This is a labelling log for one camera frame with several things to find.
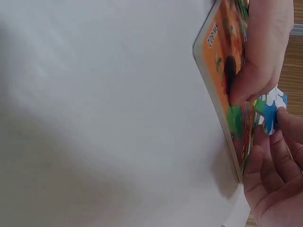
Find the fingernail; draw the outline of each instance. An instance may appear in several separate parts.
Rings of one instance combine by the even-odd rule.
[[[240,96],[239,98],[230,98],[230,103],[232,106],[239,106],[242,105],[248,98],[250,97],[250,95],[248,96]]]
[[[280,113],[287,113],[287,110],[286,110],[284,107],[278,108],[278,111],[279,111]]]

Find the finger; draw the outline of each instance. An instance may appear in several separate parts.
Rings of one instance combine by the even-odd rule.
[[[276,167],[276,172],[281,176],[285,183],[302,175],[299,166],[292,159],[281,130],[270,136],[270,152]]]
[[[260,171],[262,183],[268,193],[277,191],[284,185],[284,181],[277,173],[270,150],[263,150],[263,162]]]
[[[291,115],[285,108],[279,108],[277,113],[279,128],[288,138],[303,144],[303,118]]]
[[[251,210],[254,210],[268,195],[260,175],[262,161],[262,147],[253,146],[243,173],[244,194]]]
[[[303,145],[295,142],[287,136],[284,136],[284,138],[295,163],[301,170],[303,170]]]
[[[291,5],[290,0],[254,0],[250,3],[247,63],[232,84],[232,105],[241,105],[251,95],[259,94],[270,82],[279,56],[283,54],[288,43]]]
[[[279,59],[277,60],[276,66],[274,68],[273,75],[270,79],[270,81],[266,84],[266,86],[256,95],[251,95],[248,98],[248,101],[253,102],[260,96],[267,94],[269,91],[271,91],[275,86],[277,86],[284,62],[284,57],[285,57],[285,49],[281,50],[279,53]]]
[[[262,129],[262,126],[258,126],[254,133],[254,145],[259,145],[263,150],[269,150],[269,136],[267,136]]]

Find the wooden floor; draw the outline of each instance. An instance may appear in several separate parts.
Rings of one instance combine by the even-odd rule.
[[[279,88],[288,95],[288,111],[303,116],[303,36],[290,37]],[[250,215],[246,227],[256,226],[252,215]]]

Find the blue puzzle piece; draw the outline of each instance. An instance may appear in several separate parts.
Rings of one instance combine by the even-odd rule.
[[[254,110],[263,116],[259,124],[263,125],[263,130],[267,135],[272,135],[275,132],[276,113],[280,107],[287,107],[287,95],[278,87],[272,89],[268,94],[262,95],[254,103]]]

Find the cartoon illustration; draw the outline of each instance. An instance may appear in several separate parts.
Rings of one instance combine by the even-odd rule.
[[[253,109],[261,116],[259,124],[267,135],[274,134],[274,126],[277,124],[276,112],[278,108],[287,106],[287,96],[278,87],[272,89],[268,94],[262,95],[254,102]]]
[[[242,106],[230,106],[226,114],[239,165],[245,159],[251,142],[252,115],[252,108],[249,103]]]
[[[237,64],[234,56],[229,55],[224,64],[224,79],[222,87],[227,95],[229,95],[229,91],[232,85],[234,78],[237,75]]]
[[[221,81],[223,81],[223,72],[222,72],[222,68],[221,68],[222,58],[218,59],[217,53],[215,55],[214,61],[215,61],[215,64],[216,64],[216,70],[221,76]]]
[[[224,112],[225,119],[220,121],[227,122],[229,129],[224,131],[224,134],[231,136],[237,164],[242,169],[252,141],[254,112],[252,103],[245,103],[242,106],[230,106],[229,103],[231,85],[243,65],[244,35],[236,1],[238,0],[221,2],[205,33],[202,51],[205,66],[215,87],[215,95],[220,101],[214,105],[220,105]]]

